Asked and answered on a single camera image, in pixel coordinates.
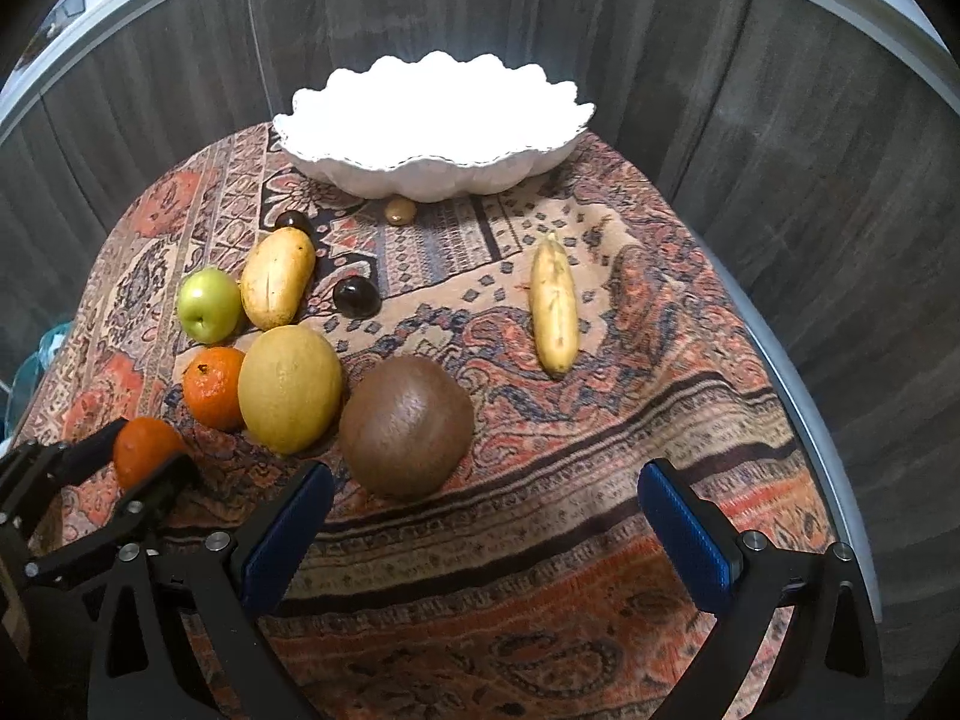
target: metal bolt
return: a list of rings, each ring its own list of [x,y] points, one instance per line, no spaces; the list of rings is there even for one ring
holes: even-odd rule
[[[849,544],[843,543],[843,541],[837,541],[832,547],[834,557],[837,557],[838,560],[843,560],[843,562],[850,562],[853,560],[855,555],[853,555],[853,547]]]
[[[140,545],[139,544],[124,544],[120,547],[120,560],[123,562],[130,562],[134,560],[137,555],[140,554]]]
[[[223,531],[214,531],[206,537],[206,541],[203,542],[203,545],[208,548],[210,552],[220,552],[220,550],[226,548],[229,543],[229,533],[224,533]]]
[[[754,552],[762,552],[770,543],[770,539],[760,531],[744,531],[740,534],[740,538],[743,545]]]

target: white scalloped bowl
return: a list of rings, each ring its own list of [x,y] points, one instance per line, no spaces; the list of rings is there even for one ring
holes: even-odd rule
[[[587,130],[591,103],[538,65],[443,52],[384,56],[366,73],[339,69],[320,92],[294,93],[274,117],[280,146],[305,175],[364,199],[438,202],[494,194],[557,167]]]

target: tangerine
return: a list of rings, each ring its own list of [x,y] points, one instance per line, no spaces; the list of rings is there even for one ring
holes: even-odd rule
[[[129,490],[173,455],[184,452],[186,445],[174,427],[152,416],[133,418],[113,442],[117,484],[122,490]]]
[[[200,424],[218,430],[243,425],[237,381],[244,353],[229,346],[211,346],[184,372],[184,402]]]

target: paisley pattern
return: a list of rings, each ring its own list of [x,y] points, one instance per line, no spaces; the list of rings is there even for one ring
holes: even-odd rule
[[[415,225],[390,227],[382,206],[304,178],[266,124],[197,153],[107,239],[21,437],[75,440],[141,413],[176,424],[203,475],[164,527],[176,548],[236,527],[300,463],[328,463],[334,508],[261,625],[330,717],[649,717],[712,618],[690,603],[637,509],[646,460],[667,457],[739,528],[780,545],[822,550],[832,535],[730,300],[656,190],[592,135],[550,175],[421,206]],[[296,321],[325,333],[349,383],[419,354],[472,398],[472,449],[429,500],[367,495],[333,435],[280,459],[185,408],[179,378],[198,347],[176,323],[181,280],[206,265],[239,275],[292,209],[309,216],[318,245]],[[536,361],[526,308],[533,247],[548,230],[581,297],[582,350],[562,381]],[[376,280],[377,317],[333,310],[332,286],[347,274]],[[67,490],[61,538],[102,525],[116,497],[110,469]],[[757,699],[787,620],[771,625],[729,717]],[[202,626],[187,624],[224,711],[242,716]]]

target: patterned tablecloth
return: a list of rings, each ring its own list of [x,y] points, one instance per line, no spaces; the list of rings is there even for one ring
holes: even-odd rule
[[[349,380],[421,354],[472,396],[472,451],[430,500],[369,497],[334,437],[280,459],[187,413],[179,375],[197,346],[176,322],[179,284],[207,264],[239,275],[288,209],[309,215],[320,242],[298,322],[325,333]],[[582,316],[582,352],[559,382],[536,361],[526,293],[532,248],[551,229]],[[375,319],[332,309],[348,274],[378,283]],[[262,625],[336,718],[648,717],[712,627],[637,509],[650,458],[669,458],[741,529],[800,549],[830,541],[803,450],[703,252],[592,135],[549,175],[421,206],[408,227],[385,224],[381,202],[305,179],[267,124],[213,143],[110,234],[20,438],[75,440],[118,415],[176,424],[200,466],[203,488],[181,496],[163,533],[171,543],[235,527],[300,463],[334,469],[328,523]],[[101,525],[116,495],[111,469],[69,490],[61,536]],[[784,619],[730,717],[755,701]],[[187,624],[218,701],[238,714],[200,626]]]

